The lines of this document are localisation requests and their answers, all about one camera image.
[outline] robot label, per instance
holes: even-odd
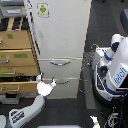
[[[117,74],[117,77],[114,78],[114,81],[115,81],[118,85],[120,85],[120,84],[122,83],[123,79],[125,78],[126,73],[127,73],[127,71],[126,71],[124,68],[120,68],[120,71],[119,71],[119,73]]]

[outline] white refrigerator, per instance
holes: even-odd
[[[77,98],[91,0],[24,0],[49,99]]]

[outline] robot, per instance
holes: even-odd
[[[115,106],[128,90],[128,37],[114,34],[111,47],[96,48],[92,69],[95,96]]]
[[[12,109],[9,112],[8,122],[6,122],[6,117],[1,115],[0,128],[21,128],[42,111],[45,104],[45,97],[49,95],[56,86],[54,78],[52,78],[51,84],[45,84],[42,78],[43,74],[36,78],[39,95],[35,98],[33,104],[22,109]]]

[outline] cabinet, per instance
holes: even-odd
[[[7,30],[0,31],[0,94],[37,92],[35,79],[23,79],[40,74],[30,30],[21,29],[24,18],[12,30],[15,20],[9,18]]]
[[[44,81],[57,86],[49,99],[76,98],[91,0],[24,0]]]

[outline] cabinet drawer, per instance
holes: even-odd
[[[0,50],[0,67],[22,65],[35,65],[31,49]]]
[[[0,93],[37,92],[37,82],[1,82]]]
[[[58,79],[56,87],[54,87],[48,99],[62,99],[62,98],[77,98],[79,79]]]
[[[16,76],[37,76],[39,70],[36,65],[24,67],[0,67],[0,77],[16,77]]]
[[[0,49],[31,48],[28,31],[0,32]]]
[[[44,78],[79,77],[82,59],[38,61]]]

